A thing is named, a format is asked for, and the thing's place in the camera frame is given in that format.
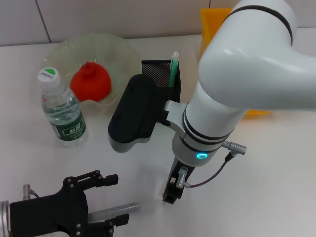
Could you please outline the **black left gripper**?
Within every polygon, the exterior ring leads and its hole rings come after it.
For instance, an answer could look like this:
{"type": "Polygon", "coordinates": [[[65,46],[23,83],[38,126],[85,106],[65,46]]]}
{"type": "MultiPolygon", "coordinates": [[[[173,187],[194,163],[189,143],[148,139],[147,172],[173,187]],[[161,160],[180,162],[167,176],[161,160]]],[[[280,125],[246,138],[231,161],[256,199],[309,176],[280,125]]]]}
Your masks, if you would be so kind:
{"type": "Polygon", "coordinates": [[[87,200],[75,177],[67,177],[57,193],[10,204],[10,230],[14,237],[36,237],[64,232],[83,237],[87,229],[87,200]]]}

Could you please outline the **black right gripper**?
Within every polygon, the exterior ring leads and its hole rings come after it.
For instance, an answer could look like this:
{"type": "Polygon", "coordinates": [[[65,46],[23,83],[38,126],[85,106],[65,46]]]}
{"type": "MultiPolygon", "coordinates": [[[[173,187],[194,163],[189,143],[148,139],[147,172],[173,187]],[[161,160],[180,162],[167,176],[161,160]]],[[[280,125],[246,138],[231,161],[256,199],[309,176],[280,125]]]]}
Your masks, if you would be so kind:
{"type": "MultiPolygon", "coordinates": [[[[182,163],[175,158],[170,170],[169,177],[163,193],[163,201],[174,204],[180,199],[183,193],[184,185],[195,168],[182,163]]],[[[74,187],[79,187],[83,191],[91,188],[103,186],[113,186],[118,184],[118,175],[102,176],[99,170],[95,170],[74,178],[74,187]]],[[[88,223],[86,229],[87,237],[113,237],[114,226],[119,227],[127,225],[129,214],[116,216],[115,218],[97,223],[88,223]]]]}

